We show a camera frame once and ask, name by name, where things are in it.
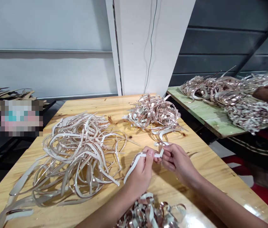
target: metal rod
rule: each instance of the metal rod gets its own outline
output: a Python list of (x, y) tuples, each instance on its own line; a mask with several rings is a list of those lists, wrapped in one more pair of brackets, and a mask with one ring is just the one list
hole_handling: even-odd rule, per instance
[(0, 49), (0, 53), (112, 53), (112, 51), (54, 50), (54, 49)]
[(259, 39), (256, 45), (251, 49), (249, 54), (243, 59), (243, 61), (238, 65), (235, 69), (232, 77), (236, 77), (237, 74), (242, 70), (242, 68), (246, 65), (246, 63), (254, 56), (255, 52), (262, 46), (262, 44), (268, 39), (268, 31)]

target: forearm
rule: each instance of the forearm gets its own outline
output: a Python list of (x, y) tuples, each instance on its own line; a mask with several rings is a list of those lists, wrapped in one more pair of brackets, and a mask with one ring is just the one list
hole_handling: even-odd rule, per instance
[(80, 222), (76, 228), (112, 228), (135, 200), (133, 196), (128, 194), (128, 190), (123, 187), (107, 203)]
[(228, 228), (268, 228), (268, 224), (243, 208), (209, 181), (201, 178), (193, 190)]

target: light wood tabletop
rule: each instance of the light wood tabletop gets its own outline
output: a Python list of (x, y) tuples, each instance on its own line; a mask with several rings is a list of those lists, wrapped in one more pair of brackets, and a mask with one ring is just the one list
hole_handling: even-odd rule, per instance
[[(114, 129), (126, 132), (127, 136), (139, 143), (137, 146), (128, 143), (124, 149), (125, 154), (120, 155), (123, 173), (131, 164), (134, 156), (140, 152), (144, 146), (154, 146), (154, 141), (147, 132), (141, 130), (134, 131), (131, 124), (122, 119), (127, 115), (133, 103), (139, 99), (140, 95), (93, 98), (83, 100), (70, 100), (65, 102), (56, 113), (50, 123), (45, 127), (43, 135), (51, 133), (51, 127), (61, 118), (74, 116), (83, 111), (105, 115)], [(188, 132), (168, 133), (169, 142), (179, 144), (190, 155), (195, 153), (191, 160), (197, 170), (211, 183), (228, 196), (237, 201), (244, 208), (260, 217), (268, 223), (268, 205), (266, 205), (210, 148), (187, 124), (179, 119), (179, 124)], [(13, 185), (19, 180), (22, 174), (31, 166), (36, 158), (44, 155), (42, 149), (43, 137), (37, 137), (32, 145), (25, 151), (14, 167), (8, 172), (0, 183), (0, 212), (4, 209), (8, 195)], [(30, 178), (24, 189), (28, 189), (32, 184)], [(123, 183), (118, 187), (115, 184), (108, 184), (92, 199), (78, 205), (33, 207), (34, 213), (30, 217), (22, 217), (10, 220), (6, 224), (8, 227), (73, 227), (98, 209), (115, 194)], [(157, 164), (153, 164), (153, 175), (148, 192), (155, 195), (159, 202), (166, 201), (170, 205), (182, 203), (187, 208), (187, 227), (225, 227), (213, 212), (195, 195), (195, 193), (179, 183), (176, 177), (169, 171)]]
[(227, 138), (246, 132), (234, 126), (222, 108), (211, 106), (201, 100), (186, 103), (192, 100), (181, 93), (179, 86), (168, 87), (167, 93), (218, 138)]

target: white wall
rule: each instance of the white wall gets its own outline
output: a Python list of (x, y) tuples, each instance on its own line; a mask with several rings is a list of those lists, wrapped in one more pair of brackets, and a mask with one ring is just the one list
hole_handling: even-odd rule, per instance
[(1, 53), (0, 87), (30, 88), (39, 98), (117, 92), (111, 53)]
[[(156, 0), (114, 0), (123, 95), (144, 91)], [(146, 92), (163, 96), (173, 73), (195, 0), (158, 0)]]
[(105, 0), (0, 0), (0, 48), (112, 50)]
[[(106, 1), (0, 0), (0, 49), (111, 51)], [(39, 98), (118, 92), (112, 53), (0, 53), (0, 87)]]

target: white pillar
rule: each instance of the white pillar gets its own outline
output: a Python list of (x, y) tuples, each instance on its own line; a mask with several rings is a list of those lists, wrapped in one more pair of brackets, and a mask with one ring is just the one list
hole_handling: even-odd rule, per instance
[[(163, 96), (184, 39), (195, 0), (158, 0), (146, 93)], [(156, 0), (114, 0), (122, 94), (142, 94), (151, 56)]]

